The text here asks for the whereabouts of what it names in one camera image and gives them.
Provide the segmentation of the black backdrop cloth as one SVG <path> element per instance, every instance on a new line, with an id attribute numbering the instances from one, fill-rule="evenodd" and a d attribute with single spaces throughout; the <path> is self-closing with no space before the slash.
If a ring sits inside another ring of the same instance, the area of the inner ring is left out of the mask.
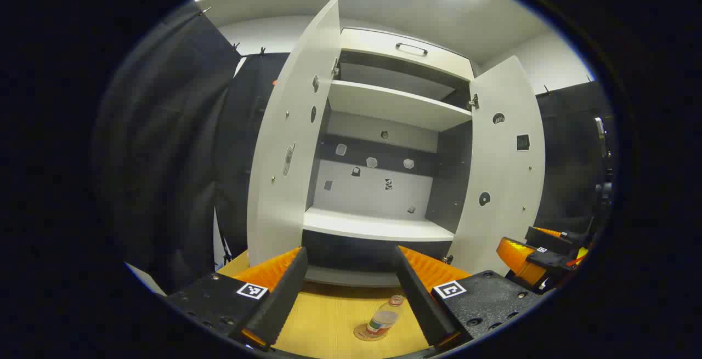
<path id="1" fill-rule="evenodd" d="M 116 70 L 93 137 L 99 207 L 124 261 L 166 294 L 247 249 L 253 155 L 287 58 L 241 56 L 191 2 Z"/>
<path id="2" fill-rule="evenodd" d="M 597 81 L 536 95 L 546 144 L 546 170 L 535 227 L 584 232 L 598 213 L 606 162 L 597 120 L 612 109 Z"/>

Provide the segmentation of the white cabinet door phone sticker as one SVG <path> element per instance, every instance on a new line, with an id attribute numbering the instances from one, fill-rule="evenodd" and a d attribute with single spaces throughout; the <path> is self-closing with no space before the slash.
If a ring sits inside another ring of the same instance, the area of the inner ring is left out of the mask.
<path id="1" fill-rule="evenodd" d="M 249 177 L 251 266 L 301 243 L 314 154 L 341 52 L 340 35 L 338 0 L 331 0 L 301 34 L 271 92 Z"/>

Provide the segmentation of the white cabinet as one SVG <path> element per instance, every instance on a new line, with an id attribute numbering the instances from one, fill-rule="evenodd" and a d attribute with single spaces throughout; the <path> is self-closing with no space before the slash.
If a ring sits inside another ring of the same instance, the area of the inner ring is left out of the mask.
<path id="1" fill-rule="evenodd" d="M 468 110 L 471 82 L 454 88 L 348 62 L 341 62 L 341 79 L 334 80 L 391 88 Z M 472 121 L 434 132 L 335 112 L 329 100 L 324 114 L 306 211 L 316 207 L 379 218 L 426 219 L 455 235 L 471 169 Z M 442 259 L 452 242 L 368 240 L 302 228 L 302 244 L 309 252 L 307 279 L 335 285 L 395 286 L 389 258 L 395 245 Z"/>

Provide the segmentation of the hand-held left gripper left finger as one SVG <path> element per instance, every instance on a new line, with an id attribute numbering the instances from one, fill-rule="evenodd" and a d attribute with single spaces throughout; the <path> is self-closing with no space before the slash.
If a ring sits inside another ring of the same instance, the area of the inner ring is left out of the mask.
<path id="1" fill-rule="evenodd" d="M 278 341 L 307 271 L 308 252 L 296 247 L 235 276 L 211 272 L 165 300 L 221 337 L 268 351 Z"/>

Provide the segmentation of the dark metal stand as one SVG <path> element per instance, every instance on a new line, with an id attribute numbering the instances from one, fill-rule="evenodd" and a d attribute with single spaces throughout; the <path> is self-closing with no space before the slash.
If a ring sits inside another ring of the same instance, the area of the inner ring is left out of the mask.
<path id="1" fill-rule="evenodd" d="M 611 204 L 613 192 L 614 167 L 612 152 L 608 146 L 608 132 L 601 117 L 594 118 L 597 129 L 599 159 L 597 164 L 597 182 L 595 184 L 595 215 L 602 218 Z"/>

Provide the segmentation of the white cabinet door cat sticker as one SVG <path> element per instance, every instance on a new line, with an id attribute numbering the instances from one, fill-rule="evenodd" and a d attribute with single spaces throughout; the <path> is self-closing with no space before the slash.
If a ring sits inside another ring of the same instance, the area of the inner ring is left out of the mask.
<path id="1" fill-rule="evenodd" d="M 449 249 L 453 266 L 471 274 L 507 266 L 496 249 L 522 239 L 536 221 L 546 171 L 541 110 L 522 63 L 511 56 L 469 86 L 471 169 L 460 221 Z"/>

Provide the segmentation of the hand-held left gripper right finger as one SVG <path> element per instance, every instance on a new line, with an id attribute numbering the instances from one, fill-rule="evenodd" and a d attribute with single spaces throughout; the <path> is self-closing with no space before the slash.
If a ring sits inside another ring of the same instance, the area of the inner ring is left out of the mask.
<path id="1" fill-rule="evenodd" d="M 495 334 L 542 300 L 498 272 L 469 275 L 401 245 L 393 249 L 393 265 L 424 338 L 436 350 Z"/>

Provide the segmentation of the round wooden coaster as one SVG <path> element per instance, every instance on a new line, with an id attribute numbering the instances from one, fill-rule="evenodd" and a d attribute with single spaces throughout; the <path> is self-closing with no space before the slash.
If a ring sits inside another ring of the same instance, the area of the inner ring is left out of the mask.
<path id="1" fill-rule="evenodd" d="M 353 335 L 361 341 L 379 341 L 388 336 L 389 328 L 373 328 L 369 322 L 354 328 Z"/>

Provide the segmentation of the white cabinet shelf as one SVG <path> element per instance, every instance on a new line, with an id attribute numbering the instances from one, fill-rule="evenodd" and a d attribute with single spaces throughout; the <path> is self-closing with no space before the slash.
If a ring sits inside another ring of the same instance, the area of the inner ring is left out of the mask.
<path id="1" fill-rule="evenodd" d="M 303 229 L 332 236 L 397 242 L 451 242 L 454 239 L 452 232 L 426 219 L 379 218 L 316 207 L 305 212 Z"/>
<path id="2" fill-rule="evenodd" d="M 468 110 L 412 93 L 362 83 L 333 80 L 328 94 L 335 112 L 362 115 L 443 132 L 470 122 Z"/>

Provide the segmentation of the white board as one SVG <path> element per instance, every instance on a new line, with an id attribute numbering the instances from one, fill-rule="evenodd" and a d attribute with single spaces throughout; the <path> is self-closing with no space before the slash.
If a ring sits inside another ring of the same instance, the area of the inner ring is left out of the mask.
<path id="1" fill-rule="evenodd" d="M 142 271 L 141 269 L 138 269 L 138 267 L 135 267 L 128 262 L 125 262 L 124 264 L 126 267 L 128 267 L 128 269 L 131 270 L 132 274 L 134 274 L 134 276 L 137 277 L 137 279 L 143 285 L 145 285 L 145 287 L 147 287 L 151 292 L 162 297 L 166 296 L 166 293 L 163 291 L 163 289 L 161 289 L 160 286 L 158 286 L 158 284 L 153 279 L 153 277 L 150 276 L 150 274 L 148 274 L 145 271 Z"/>

